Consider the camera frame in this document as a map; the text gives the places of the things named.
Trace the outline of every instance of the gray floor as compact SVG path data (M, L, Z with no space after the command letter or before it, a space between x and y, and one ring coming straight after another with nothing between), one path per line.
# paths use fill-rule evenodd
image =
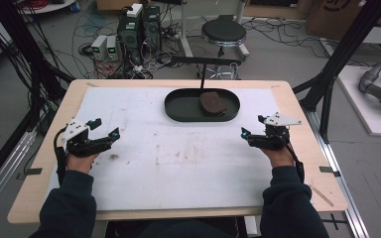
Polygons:
M93 30L84 25L103 26L107 24L107 28L100 30L101 34L107 34L116 29L116 19L117 17L114 15L98 13L92 1L85 4L81 12L77 14L60 10L40 16L44 32L53 49L57 51L57 55L66 68L77 78L85 78L85 69L81 63L77 66L69 55L74 54L84 63L87 71L92 71L91 61L77 53L77 48L81 44L92 42L92 37L79 37L84 36L84 33L93 35ZM203 21L203 18L189 20L189 29L203 23ZM301 26L301 28L288 26L286 32L289 35L297 35L299 39L308 37L305 34L304 23L298 22L297 26ZM189 33L190 36L198 36L199 34L198 27ZM265 33L265 35L278 39L276 31ZM292 86L296 86L317 75L326 64L327 58L315 56L309 48L285 46L282 43L272 41L265 35L254 30L248 31L245 45L251 56L239 67L240 78L286 80ZM283 41L295 39L284 35L282 37ZM213 58L218 50L217 47L197 38L190 38L190 46L196 57ZM318 56L325 56L323 48L317 42L306 42L304 46L311 46ZM353 56L353 59L373 64L381 59L381 51L376 50L376 47L362 46ZM224 57L238 59L238 55L229 50L226 51ZM364 62L358 61L351 61L350 63L365 65ZM154 78L196 79L196 68L192 64L180 68L162 68L154 73ZM27 112L27 105L27 89L22 85L9 62L1 56L0 148L24 117ZM367 134L338 83L335 84L332 100L329 139L370 237L381 237L381 137ZM12 202L22 185L22 181L16 179L16 175L22 171L22 167L33 152L29 152L21 167L18 168L0 194L0 237L9 235L27 237L37 229L37 224L12 225L6 220ZM322 214L321 216L323 219L330 219L330 214ZM334 216L335 219L344 220L342 214L337 213ZM326 228L331 237L352 236L348 226L344 224L338 224L337 230L333 224L326 224Z

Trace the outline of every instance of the human hand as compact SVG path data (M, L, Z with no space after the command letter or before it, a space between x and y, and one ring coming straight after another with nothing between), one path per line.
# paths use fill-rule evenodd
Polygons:
M78 171L85 174L88 174L91 170L91 165L94 163L95 158L99 154L95 154L89 157L78 158L72 154L67 155L66 169L68 171Z
M280 151L266 149L261 149L261 151L270 159L272 168L295 165L292 154L285 147Z

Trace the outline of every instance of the sleeve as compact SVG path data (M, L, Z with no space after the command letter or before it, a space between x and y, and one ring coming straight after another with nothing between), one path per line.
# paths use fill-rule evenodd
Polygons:
M311 204L311 188L300 182L296 168L273 168L272 175L263 193L262 237L329 237Z
M96 213L93 181L87 174L66 171L62 186L49 193L40 211L40 227L30 237L91 237Z

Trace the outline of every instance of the table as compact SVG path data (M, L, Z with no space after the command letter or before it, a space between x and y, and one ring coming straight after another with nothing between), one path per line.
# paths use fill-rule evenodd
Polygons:
M9 212L11 223L39 222L39 212L46 196L49 179L56 157L53 139L56 132L75 116L88 87L199 87L198 80L76 80L63 99L61 108L44 140L32 168L43 168L38 176L27 176ZM292 88L285 81L261 80L208 80L205 87L216 88L269 88L274 94L281 113L302 120L301 126L291 129L292 144L298 157L305 163L306 182L313 190L314 207L317 211L342 211L347 203L333 174L322 173L319 167L327 167L315 135L302 111ZM229 215L259 215L262 207L227 207L175 210L105 211L97 212L97 220L151 219L172 217L202 217Z

